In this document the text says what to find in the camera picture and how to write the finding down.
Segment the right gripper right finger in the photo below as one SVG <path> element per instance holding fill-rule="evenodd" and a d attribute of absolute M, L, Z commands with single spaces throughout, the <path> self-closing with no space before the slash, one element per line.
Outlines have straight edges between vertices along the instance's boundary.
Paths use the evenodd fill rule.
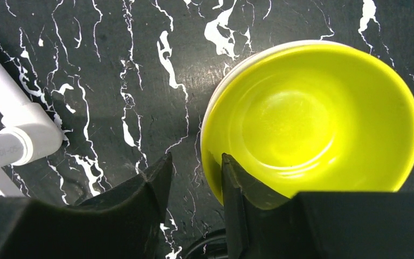
<path fill-rule="evenodd" d="M 221 178 L 229 258 L 414 258 L 414 193 L 288 198 L 229 154 Z"/>

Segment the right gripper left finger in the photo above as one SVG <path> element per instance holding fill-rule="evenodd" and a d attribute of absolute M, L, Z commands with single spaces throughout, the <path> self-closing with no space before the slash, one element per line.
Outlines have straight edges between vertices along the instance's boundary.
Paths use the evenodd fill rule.
<path fill-rule="evenodd" d="M 75 206 L 0 197 L 0 258 L 156 258 L 172 176 L 167 153 Z"/>

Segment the yellow green bowl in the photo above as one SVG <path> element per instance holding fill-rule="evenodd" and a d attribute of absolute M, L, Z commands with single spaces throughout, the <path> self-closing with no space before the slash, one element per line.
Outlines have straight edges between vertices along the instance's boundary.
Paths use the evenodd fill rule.
<path fill-rule="evenodd" d="M 414 166 L 414 96 L 392 67 L 361 50 L 279 45 L 234 67 L 209 101 L 201 156 L 219 202 L 224 153 L 286 197 L 395 192 Z"/>

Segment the white pvc pipe frame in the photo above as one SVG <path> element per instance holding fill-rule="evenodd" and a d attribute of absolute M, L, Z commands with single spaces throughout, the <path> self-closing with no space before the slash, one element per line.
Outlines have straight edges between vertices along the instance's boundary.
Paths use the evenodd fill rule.
<path fill-rule="evenodd" d="M 24 194 L 3 171 L 55 153 L 63 134 L 45 110 L 33 103 L 0 64 L 0 193 L 5 197 Z"/>

